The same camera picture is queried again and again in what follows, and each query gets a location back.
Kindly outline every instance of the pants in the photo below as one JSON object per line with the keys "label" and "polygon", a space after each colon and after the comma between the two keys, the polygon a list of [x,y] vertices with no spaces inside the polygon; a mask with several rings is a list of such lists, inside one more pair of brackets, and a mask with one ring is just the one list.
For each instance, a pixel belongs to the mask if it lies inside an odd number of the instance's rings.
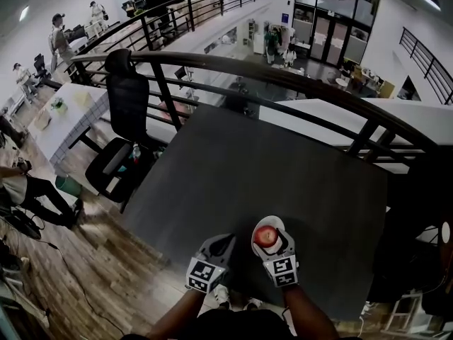
{"label": "pants", "polygon": [[95,15],[94,18],[98,21],[98,24],[101,26],[103,31],[108,29],[108,25],[104,20],[104,14]]}
{"label": "pants", "polygon": [[268,64],[272,64],[275,60],[275,54],[270,55],[268,49],[266,48],[266,55],[268,56]]}
{"label": "pants", "polygon": [[20,148],[24,134],[14,130],[13,126],[11,126],[4,116],[0,116],[0,131],[2,131],[6,136],[9,136],[14,141],[16,146]]}
{"label": "pants", "polygon": [[[53,205],[62,213],[61,215],[44,207],[36,198],[47,196]],[[73,212],[66,200],[58,194],[57,189],[48,180],[41,178],[32,178],[27,176],[27,191],[25,192],[25,200],[21,207],[36,214],[46,222],[63,225],[68,227],[73,222]]]}
{"label": "pants", "polygon": [[27,82],[22,85],[22,89],[24,90],[29,101],[33,99],[32,94],[38,93],[38,90],[35,88],[35,86],[33,86],[33,81],[31,80],[31,78],[29,78]]}
{"label": "pants", "polygon": [[63,59],[63,61],[68,64],[68,67],[72,64],[72,57],[75,57],[76,54],[73,52],[71,48],[67,48],[63,53],[60,53],[59,56]]}
{"label": "pants", "polygon": [[50,63],[50,74],[54,74],[55,70],[57,69],[58,64],[58,56],[54,54],[52,56],[52,63]]}

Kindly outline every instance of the glass door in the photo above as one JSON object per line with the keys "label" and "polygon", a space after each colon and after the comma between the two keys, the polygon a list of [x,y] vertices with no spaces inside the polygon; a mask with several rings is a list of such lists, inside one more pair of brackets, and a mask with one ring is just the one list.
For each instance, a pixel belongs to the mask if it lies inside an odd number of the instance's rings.
{"label": "glass door", "polygon": [[331,22],[328,19],[320,17],[316,19],[316,27],[314,29],[310,58],[314,58],[315,60],[322,60],[324,56],[324,50],[326,49],[326,41],[330,24]]}
{"label": "glass door", "polygon": [[343,60],[344,47],[350,27],[341,18],[320,13],[315,20],[309,57],[320,62],[338,66]]}
{"label": "glass door", "polygon": [[333,29],[333,34],[331,36],[331,44],[328,47],[326,62],[338,65],[338,60],[340,60],[341,51],[345,44],[348,27],[340,23],[335,23],[334,21],[332,23],[335,24],[335,28]]}

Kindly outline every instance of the office chair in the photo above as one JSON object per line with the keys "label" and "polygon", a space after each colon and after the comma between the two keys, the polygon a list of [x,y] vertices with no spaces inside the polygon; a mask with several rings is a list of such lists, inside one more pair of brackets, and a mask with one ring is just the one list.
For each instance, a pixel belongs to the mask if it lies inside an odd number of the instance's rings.
{"label": "office chair", "polygon": [[[166,144],[148,136],[146,129],[149,100],[148,79],[135,71],[131,51],[119,49],[105,60],[110,121],[121,137],[113,139],[91,162],[85,176],[106,198],[122,203],[123,212],[130,196],[140,185],[154,162],[154,153]],[[131,156],[134,143],[141,157],[137,164]]]}
{"label": "office chair", "polygon": [[49,74],[47,73],[47,70],[45,68],[45,63],[44,63],[44,56],[42,54],[39,54],[35,57],[35,63],[34,63],[35,69],[36,69],[36,74],[35,77],[39,79],[40,84],[42,83],[42,80],[46,78]]}
{"label": "office chair", "polygon": [[55,91],[58,91],[62,87],[62,84],[50,79],[50,73],[45,68],[44,56],[42,54],[35,57],[34,66],[36,69],[34,76],[39,80],[38,86],[46,85],[53,88]]}

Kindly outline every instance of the black table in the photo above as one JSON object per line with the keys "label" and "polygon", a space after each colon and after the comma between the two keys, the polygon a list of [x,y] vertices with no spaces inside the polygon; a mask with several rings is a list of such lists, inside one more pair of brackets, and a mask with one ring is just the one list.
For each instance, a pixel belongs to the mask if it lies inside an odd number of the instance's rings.
{"label": "black table", "polygon": [[281,127],[199,107],[126,208],[124,227],[181,273],[201,244],[234,232],[229,285],[282,305],[250,247],[256,223],[281,217],[300,283],[330,317],[357,320],[386,211],[386,172]]}

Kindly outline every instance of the chair headrest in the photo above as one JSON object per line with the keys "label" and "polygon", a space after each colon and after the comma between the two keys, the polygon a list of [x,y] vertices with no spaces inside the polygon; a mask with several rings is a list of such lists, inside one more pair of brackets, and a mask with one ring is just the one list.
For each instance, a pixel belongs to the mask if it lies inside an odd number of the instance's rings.
{"label": "chair headrest", "polygon": [[136,74],[135,67],[130,61],[132,52],[128,49],[118,49],[111,52],[105,60],[105,70],[120,76]]}

